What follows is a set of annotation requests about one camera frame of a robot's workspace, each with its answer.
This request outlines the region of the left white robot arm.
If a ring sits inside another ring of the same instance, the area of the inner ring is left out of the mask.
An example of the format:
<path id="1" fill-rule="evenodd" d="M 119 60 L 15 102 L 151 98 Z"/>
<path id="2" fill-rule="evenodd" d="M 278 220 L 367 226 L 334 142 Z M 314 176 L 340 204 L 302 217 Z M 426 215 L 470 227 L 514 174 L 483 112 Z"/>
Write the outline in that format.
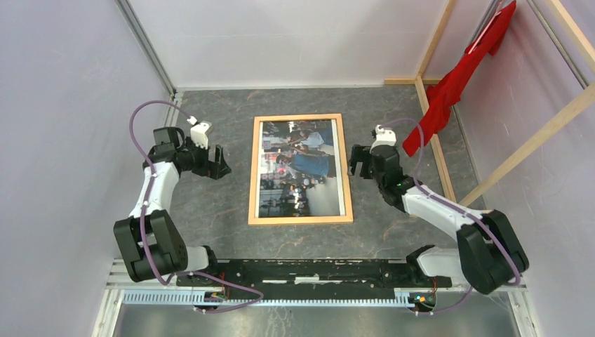
<path id="1" fill-rule="evenodd" d="M 203 121 L 186 136 L 181 128 L 154 130 L 155 144 L 144 157 L 144 181 L 138 201 L 113 232 L 128 276 L 133 282 L 159 279 L 188 269 L 189 253 L 169 214 L 173 191 L 184 172 L 213 180 L 230 173 L 223 148 L 210 159 L 211 124 Z"/>

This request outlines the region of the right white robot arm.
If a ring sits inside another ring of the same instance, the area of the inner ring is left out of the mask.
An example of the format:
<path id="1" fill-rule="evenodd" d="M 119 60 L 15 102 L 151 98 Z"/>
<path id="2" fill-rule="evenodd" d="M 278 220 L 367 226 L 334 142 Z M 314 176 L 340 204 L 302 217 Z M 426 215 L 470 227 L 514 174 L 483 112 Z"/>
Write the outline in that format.
<path id="1" fill-rule="evenodd" d="M 410 284 L 424 286 L 433 277 L 445 277 L 482 294 L 520 284 L 529 261 L 503 212 L 470 209 L 431 191 L 403 172 L 394 146 L 354 145 L 349 168 L 351 173 L 360 168 L 361 178 L 373 180 L 386 204 L 421 218 L 456 243 L 455 249 L 426 245 L 409 254 L 405 276 Z"/>

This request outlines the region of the red cloth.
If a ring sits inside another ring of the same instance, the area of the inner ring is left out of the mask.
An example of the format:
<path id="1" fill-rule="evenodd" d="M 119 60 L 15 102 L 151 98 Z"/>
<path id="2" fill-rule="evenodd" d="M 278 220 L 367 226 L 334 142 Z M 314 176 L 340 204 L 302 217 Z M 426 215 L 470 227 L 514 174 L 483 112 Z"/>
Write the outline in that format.
<path id="1" fill-rule="evenodd" d="M 487 55 L 494 56 L 498 52 L 515 11 L 515 1 L 509 1 L 497 11 L 487 27 L 464 50 L 458 64 L 438 84 L 428 86 L 426 94 L 429 108 L 419 122 L 421 129 L 415 127 L 402 143 L 402 148 L 409 157 L 446 127 L 450 119 L 450 108 L 460 102 L 476 68 Z"/>

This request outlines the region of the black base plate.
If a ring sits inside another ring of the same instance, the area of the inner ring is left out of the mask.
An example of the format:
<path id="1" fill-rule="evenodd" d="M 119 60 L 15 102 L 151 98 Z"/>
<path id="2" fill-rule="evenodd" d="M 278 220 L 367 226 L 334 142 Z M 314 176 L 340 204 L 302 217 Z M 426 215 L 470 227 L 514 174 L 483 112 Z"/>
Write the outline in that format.
<path id="1" fill-rule="evenodd" d="M 428 277 L 406 260 L 229 259 L 208 274 L 263 293 L 266 300 L 393 299 L 394 290 L 448 288 L 449 277 Z"/>

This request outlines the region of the aluminium rail base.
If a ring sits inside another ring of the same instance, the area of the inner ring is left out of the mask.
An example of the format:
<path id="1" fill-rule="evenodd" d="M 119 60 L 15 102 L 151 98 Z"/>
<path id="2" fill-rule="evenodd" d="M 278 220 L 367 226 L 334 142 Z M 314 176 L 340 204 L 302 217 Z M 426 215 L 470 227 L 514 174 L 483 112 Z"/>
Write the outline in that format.
<path id="1" fill-rule="evenodd" d="M 116 260 L 107 280 L 108 289 L 123 291 L 123 303 L 138 305 L 190 305 L 195 308 L 223 309 L 247 303 L 252 306 L 301 307 L 397 307 L 413 308 L 417 303 L 434 301 L 439 293 L 463 294 L 468 285 L 452 280 L 448 288 L 394 290 L 393 299 L 380 300 L 266 300 L 262 292 L 231 282 L 221 285 L 205 277 L 184 276 L 168 286 L 156 280 L 133 282 L 123 261 Z"/>

